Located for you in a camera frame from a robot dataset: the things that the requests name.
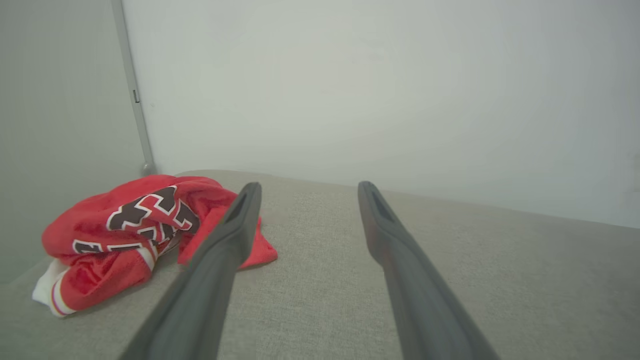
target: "white fabric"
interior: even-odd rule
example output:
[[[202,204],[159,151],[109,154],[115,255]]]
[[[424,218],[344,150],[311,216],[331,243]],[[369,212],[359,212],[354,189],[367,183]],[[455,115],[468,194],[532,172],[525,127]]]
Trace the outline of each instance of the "white fabric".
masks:
[[[51,298],[53,287],[56,285],[56,283],[59,284],[58,281],[65,275],[65,272],[68,269],[69,266],[64,265],[62,262],[60,262],[59,259],[53,259],[53,261],[51,261],[51,264],[49,264],[47,271],[38,279],[36,287],[35,289],[33,289],[33,293],[31,293],[31,298],[33,300],[49,306],[51,313],[60,318],[67,314],[75,312],[74,310],[67,307],[63,302],[61,303],[60,301],[57,301],[57,303],[59,303],[58,307],[63,306],[63,311],[66,312],[66,310],[69,310],[69,312],[67,312],[66,314],[61,314],[56,309],[56,306],[52,303]]]

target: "red fabric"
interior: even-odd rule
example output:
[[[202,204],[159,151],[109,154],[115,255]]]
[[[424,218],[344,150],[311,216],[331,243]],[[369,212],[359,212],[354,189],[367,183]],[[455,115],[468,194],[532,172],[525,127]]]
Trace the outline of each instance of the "red fabric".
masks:
[[[235,198],[207,177],[154,175],[78,202],[42,235],[45,251],[70,266],[52,289],[55,309],[61,315],[86,309],[149,280],[178,232],[178,262],[187,263]],[[259,220],[241,268],[277,257]]]

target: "gray fabric surface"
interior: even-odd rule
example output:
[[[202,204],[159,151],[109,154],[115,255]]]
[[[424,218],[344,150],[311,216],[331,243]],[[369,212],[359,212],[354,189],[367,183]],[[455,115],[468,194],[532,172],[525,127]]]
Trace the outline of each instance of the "gray fabric surface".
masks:
[[[401,357],[356,188],[219,170],[263,187],[263,232],[279,253],[236,275],[222,359]],[[503,359],[640,358],[640,229],[383,192]],[[57,319],[30,299],[48,260],[1,290],[4,358],[112,359],[179,273]]]

